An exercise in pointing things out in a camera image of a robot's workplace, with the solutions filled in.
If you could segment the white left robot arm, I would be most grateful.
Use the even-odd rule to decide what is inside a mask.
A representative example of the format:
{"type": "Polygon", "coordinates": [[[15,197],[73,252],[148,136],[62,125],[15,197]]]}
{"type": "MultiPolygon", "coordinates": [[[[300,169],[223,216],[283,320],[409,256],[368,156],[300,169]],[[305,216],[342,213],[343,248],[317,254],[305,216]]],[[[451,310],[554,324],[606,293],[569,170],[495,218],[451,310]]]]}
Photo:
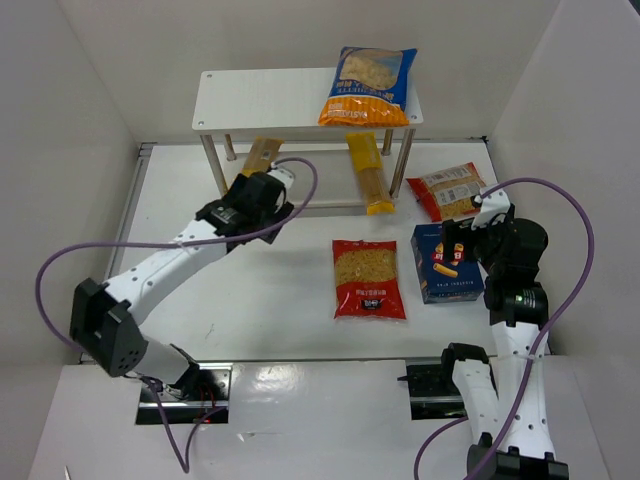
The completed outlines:
{"type": "Polygon", "coordinates": [[[70,336],[112,377],[153,378],[186,397],[199,381],[200,368],[183,349],[145,336],[141,324],[174,290],[209,264],[224,258],[258,232],[266,243],[272,225],[294,206],[286,194],[295,176],[273,167],[238,175],[229,191],[195,214],[174,239],[137,266],[99,284],[82,281],[75,289],[70,336]]]}

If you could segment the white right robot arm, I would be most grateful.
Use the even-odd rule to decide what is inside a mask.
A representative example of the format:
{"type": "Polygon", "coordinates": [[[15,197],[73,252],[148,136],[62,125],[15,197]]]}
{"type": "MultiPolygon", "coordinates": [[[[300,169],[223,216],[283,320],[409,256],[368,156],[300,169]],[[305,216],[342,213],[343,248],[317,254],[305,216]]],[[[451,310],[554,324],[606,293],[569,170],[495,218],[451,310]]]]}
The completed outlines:
{"type": "Polygon", "coordinates": [[[497,214],[482,228],[470,220],[442,225],[443,257],[478,263],[487,273],[484,302],[497,356],[452,343],[442,364],[460,392],[472,431],[467,473],[474,479],[566,479],[546,414],[542,328],[548,299],[537,282],[548,245],[537,223],[497,214]]]}

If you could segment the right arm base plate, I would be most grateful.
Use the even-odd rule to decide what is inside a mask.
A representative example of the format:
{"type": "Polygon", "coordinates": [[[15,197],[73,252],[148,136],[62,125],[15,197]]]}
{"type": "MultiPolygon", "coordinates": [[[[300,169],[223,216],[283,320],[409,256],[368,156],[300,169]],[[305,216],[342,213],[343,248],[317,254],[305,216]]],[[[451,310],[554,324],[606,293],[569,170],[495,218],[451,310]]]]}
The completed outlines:
{"type": "Polygon", "coordinates": [[[439,360],[406,361],[405,368],[406,372],[397,381],[408,389],[414,421],[457,419],[466,415],[462,397],[444,378],[439,360]]]}

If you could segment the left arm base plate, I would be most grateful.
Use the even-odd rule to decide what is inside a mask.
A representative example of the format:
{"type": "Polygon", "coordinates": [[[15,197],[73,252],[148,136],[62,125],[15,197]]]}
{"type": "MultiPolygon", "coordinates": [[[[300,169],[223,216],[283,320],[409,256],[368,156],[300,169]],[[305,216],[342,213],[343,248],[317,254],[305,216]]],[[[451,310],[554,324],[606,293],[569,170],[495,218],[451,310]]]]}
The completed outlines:
{"type": "Polygon", "coordinates": [[[158,397],[170,425],[226,424],[232,380],[231,363],[200,363],[195,382],[185,390],[152,379],[140,390],[136,425],[160,425],[158,397]]]}

